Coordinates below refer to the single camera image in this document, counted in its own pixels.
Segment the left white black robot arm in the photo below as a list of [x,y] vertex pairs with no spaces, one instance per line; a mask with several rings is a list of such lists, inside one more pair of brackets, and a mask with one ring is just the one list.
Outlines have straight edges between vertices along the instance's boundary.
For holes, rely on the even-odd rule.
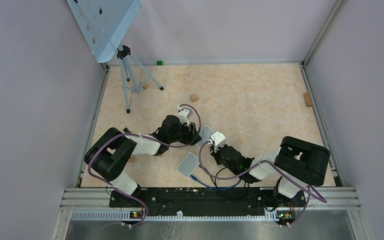
[[193,146],[202,140],[200,130],[193,122],[183,122],[175,115],[168,115],[156,131],[139,135],[127,128],[123,131],[109,128],[86,152],[83,161],[97,173],[100,180],[122,192],[121,200],[129,207],[140,202],[139,185],[125,170],[132,156],[161,156],[174,143]]

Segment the grey network switch box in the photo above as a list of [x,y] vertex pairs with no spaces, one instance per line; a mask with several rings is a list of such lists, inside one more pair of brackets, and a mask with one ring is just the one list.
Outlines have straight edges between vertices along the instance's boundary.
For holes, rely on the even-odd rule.
[[185,178],[189,178],[199,165],[199,158],[194,153],[188,152],[176,166],[176,171]]

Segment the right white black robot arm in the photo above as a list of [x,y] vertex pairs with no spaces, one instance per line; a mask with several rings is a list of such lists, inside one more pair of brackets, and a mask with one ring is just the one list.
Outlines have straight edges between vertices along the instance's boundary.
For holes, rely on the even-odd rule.
[[292,136],[285,136],[278,150],[260,157],[243,156],[227,145],[226,137],[220,132],[213,133],[208,143],[216,164],[246,183],[280,174],[273,192],[273,200],[279,206],[287,206],[299,191],[308,193],[307,186],[322,186],[331,156],[327,148]]

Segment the white power adapter box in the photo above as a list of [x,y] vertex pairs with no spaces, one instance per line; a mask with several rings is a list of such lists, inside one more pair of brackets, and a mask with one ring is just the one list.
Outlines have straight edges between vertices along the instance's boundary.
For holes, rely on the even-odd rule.
[[205,125],[201,128],[199,136],[201,140],[196,143],[196,146],[199,148],[206,142],[209,141],[211,136],[215,133],[213,129],[211,129],[208,125]]

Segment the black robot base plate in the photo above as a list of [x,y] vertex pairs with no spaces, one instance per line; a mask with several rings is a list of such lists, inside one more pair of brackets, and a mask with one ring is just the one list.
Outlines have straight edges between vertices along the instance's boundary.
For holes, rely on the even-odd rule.
[[305,196],[299,191],[293,198],[277,193],[273,188],[234,187],[216,190],[205,187],[141,188],[134,199],[113,190],[111,208],[148,210],[150,217],[174,216],[181,211],[186,217],[245,217],[273,214],[276,210],[303,207]]

